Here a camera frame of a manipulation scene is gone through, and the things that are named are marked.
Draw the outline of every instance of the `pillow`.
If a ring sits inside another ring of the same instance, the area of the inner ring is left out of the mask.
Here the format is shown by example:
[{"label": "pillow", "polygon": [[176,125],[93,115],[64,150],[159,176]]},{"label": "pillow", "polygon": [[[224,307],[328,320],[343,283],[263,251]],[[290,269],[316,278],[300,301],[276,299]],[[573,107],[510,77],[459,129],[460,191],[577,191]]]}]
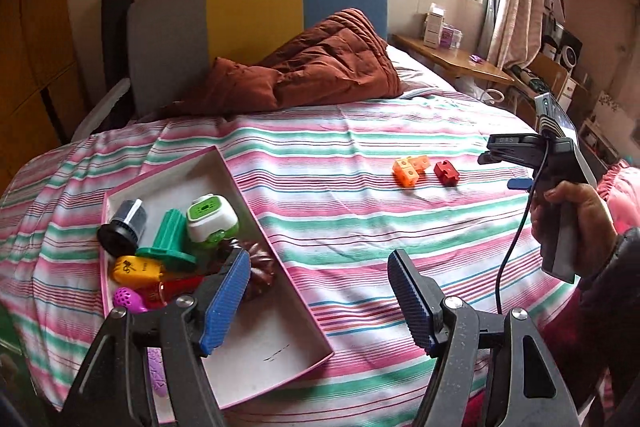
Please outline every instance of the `pillow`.
[{"label": "pillow", "polygon": [[442,91],[455,91],[446,80],[435,74],[427,66],[411,58],[404,51],[391,46],[386,47],[386,54],[396,68],[400,77],[400,87],[403,92],[424,87],[436,88]]},{"label": "pillow", "polygon": [[598,194],[607,202],[618,233],[640,227],[640,169],[621,160],[603,176]]}]

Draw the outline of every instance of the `wooden desk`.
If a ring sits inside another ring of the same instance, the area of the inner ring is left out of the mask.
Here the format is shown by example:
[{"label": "wooden desk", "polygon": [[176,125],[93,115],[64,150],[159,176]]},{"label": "wooden desk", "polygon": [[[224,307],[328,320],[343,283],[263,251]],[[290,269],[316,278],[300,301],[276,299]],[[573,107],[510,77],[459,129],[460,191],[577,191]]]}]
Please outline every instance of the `wooden desk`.
[{"label": "wooden desk", "polygon": [[476,64],[469,57],[470,54],[462,50],[445,50],[443,48],[430,48],[422,44],[422,40],[402,35],[392,35],[394,43],[401,48],[409,48],[419,53],[422,57],[443,67],[454,78],[468,74],[479,80],[496,82],[505,86],[513,86],[513,79],[503,71],[500,71],[493,64],[482,62]]}]

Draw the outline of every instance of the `screw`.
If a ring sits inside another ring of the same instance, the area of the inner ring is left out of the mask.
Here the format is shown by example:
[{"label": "screw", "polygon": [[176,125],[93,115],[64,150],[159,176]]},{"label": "screw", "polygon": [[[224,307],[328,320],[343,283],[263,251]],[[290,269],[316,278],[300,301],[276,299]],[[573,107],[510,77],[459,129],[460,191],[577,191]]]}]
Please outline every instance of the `screw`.
[{"label": "screw", "polygon": [[175,299],[175,303],[178,304],[180,308],[188,308],[195,302],[195,299],[191,297],[191,295],[180,295],[177,299]]},{"label": "screw", "polygon": [[514,319],[517,319],[519,321],[523,321],[527,317],[529,317],[529,314],[527,314],[527,312],[522,308],[514,308],[513,310],[511,310],[511,315],[513,315]]},{"label": "screw", "polygon": [[127,314],[127,310],[122,306],[116,306],[113,310],[109,312],[109,316],[114,319],[121,319]]},{"label": "screw", "polygon": [[444,299],[444,305],[452,310],[460,309],[464,304],[464,301],[460,297],[447,297]]}]

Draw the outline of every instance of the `orange building block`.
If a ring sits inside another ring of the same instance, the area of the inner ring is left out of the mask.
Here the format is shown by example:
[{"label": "orange building block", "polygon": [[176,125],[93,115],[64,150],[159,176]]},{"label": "orange building block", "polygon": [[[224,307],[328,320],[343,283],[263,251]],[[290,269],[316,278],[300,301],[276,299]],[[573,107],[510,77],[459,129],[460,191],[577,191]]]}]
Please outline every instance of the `orange building block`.
[{"label": "orange building block", "polygon": [[425,169],[429,165],[431,165],[429,157],[426,154],[423,154],[422,156],[416,156],[415,158],[413,156],[407,156],[407,160],[409,160],[409,163],[414,166],[414,169],[416,172],[418,172],[418,174],[422,174]]},{"label": "orange building block", "polygon": [[399,158],[396,160],[392,171],[402,187],[411,188],[415,187],[419,175],[422,174],[430,164],[427,156],[416,156],[415,158],[408,156],[407,158]]}]

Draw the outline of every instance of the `green and white toy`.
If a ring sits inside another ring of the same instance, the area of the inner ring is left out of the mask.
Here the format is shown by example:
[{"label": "green and white toy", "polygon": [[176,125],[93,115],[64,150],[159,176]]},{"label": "green and white toy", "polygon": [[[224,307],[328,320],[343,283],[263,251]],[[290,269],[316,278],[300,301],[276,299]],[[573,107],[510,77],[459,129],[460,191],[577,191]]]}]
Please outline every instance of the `green and white toy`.
[{"label": "green and white toy", "polygon": [[238,216],[222,196],[206,194],[187,210],[189,238],[201,247],[215,247],[223,239],[236,237],[238,228]]}]

